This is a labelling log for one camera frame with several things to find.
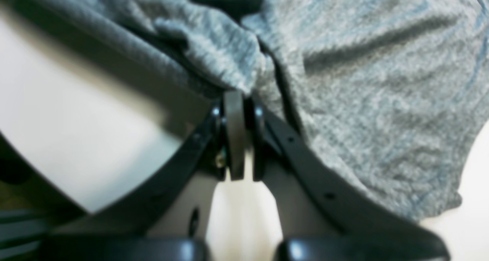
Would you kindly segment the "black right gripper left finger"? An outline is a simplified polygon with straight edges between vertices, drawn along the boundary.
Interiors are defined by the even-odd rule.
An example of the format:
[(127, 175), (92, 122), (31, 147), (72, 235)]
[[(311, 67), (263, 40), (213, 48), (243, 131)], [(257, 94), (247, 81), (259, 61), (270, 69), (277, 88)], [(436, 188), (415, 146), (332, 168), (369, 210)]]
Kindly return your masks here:
[(211, 261), (206, 244), (213, 193), (229, 171), (244, 176), (240, 92), (226, 92), (157, 172), (109, 207), (62, 226), (41, 261)]

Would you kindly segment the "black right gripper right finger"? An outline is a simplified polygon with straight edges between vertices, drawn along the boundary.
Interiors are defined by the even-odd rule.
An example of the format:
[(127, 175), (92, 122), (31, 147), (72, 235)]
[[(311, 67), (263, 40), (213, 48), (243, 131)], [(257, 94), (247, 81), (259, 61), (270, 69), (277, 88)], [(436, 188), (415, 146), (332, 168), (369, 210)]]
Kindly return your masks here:
[(374, 203), (323, 165), (297, 132), (246, 99), (254, 181), (275, 198), (283, 241), (276, 261), (449, 261), (435, 233)]

